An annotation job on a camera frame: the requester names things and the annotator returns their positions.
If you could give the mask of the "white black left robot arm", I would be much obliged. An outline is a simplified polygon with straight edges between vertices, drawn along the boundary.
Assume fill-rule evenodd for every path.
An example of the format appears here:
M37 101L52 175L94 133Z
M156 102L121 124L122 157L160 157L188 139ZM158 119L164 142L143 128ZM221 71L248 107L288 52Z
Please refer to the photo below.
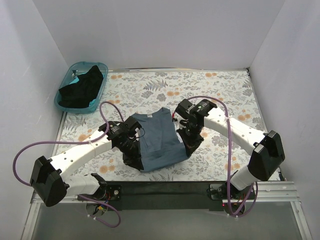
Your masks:
M124 122L109 121L67 151L51 158L39 157L34 163L30 185L47 207L68 196L86 195L101 201L108 191L107 181L97 173L74 176L74 172L113 148L122 152L125 164L143 168L138 140L140 130L141 124L132 116Z

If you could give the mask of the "black t shirt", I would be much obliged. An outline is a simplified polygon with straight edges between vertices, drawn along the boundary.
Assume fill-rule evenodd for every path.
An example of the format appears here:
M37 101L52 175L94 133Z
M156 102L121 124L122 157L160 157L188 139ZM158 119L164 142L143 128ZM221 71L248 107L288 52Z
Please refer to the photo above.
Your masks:
M64 108L87 108L89 102L97 98L103 79L99 67L92 66L88 72L78 75L75 80L58 90L61 95L58 104Z

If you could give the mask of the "floral table mat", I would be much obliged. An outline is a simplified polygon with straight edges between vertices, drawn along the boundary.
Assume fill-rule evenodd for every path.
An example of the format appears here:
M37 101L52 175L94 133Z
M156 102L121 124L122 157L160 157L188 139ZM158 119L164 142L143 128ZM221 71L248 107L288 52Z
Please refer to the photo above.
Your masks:
M118 121L132 114L151 114L162 107L174 110L186 98L198 103L209 96L220 107L227 107L231 117L260 131L266 129L248 73L243 71L112 71L101 96L103 113L63 115L58 134L61 145L55 155L71 147L71 142L86 140L103 122ZM228 159L228 139L216 131L203 129L204 141L186 161L141 173L122 160L122 153L112 149L81 166L76 175L98 173L108 181L225 181L227 171L239 170L250 157L237 144Z

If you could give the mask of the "blue-grey t shirt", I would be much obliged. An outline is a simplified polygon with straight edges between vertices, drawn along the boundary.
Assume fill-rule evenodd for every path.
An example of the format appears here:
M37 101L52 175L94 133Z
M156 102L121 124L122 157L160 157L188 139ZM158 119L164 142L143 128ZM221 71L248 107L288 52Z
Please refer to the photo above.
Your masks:
M187 160L185 145L178 138L171 111L162 107L150 115L152 118L147 114L132 115L144 130L139 138L144 167L141 172L152 172Z

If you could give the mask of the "teal cloth in bin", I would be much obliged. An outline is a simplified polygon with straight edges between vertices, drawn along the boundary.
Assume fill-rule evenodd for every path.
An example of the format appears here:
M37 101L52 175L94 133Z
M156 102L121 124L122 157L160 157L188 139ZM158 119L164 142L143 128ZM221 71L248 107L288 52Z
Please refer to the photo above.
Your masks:
M99 101L95 98L89 102L88 107L94 107L99 103Z

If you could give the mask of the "teal plastic bin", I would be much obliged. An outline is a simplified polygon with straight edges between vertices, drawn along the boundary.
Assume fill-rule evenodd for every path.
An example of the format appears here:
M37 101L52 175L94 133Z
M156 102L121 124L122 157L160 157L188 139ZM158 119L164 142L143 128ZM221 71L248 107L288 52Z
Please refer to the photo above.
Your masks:
M66 72L55 95L54 104L63 112L93 113L107 83L109 69L101 62L81 61Z

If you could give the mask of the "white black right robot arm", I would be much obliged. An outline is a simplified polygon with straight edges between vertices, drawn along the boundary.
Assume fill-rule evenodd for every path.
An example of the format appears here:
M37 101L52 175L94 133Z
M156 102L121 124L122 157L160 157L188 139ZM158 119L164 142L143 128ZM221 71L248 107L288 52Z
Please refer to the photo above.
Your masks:
M277 132L254 129L226 113L207 99L198 104L184 99L174 110L172 120L179 124L177 133L184 143L187 156L191 156L203 142L203 128L227 137L250 155L247 166L233 173L226 183L210 191L217 199L237 199L253 183L268 181L285 160L285 153Z

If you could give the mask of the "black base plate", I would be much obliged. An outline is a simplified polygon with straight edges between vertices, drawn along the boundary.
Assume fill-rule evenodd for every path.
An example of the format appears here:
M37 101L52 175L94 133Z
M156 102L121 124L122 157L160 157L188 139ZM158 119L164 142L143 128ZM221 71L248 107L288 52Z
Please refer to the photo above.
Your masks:
M124 210L209 210L229 213L223 181L109 181L109 203Z

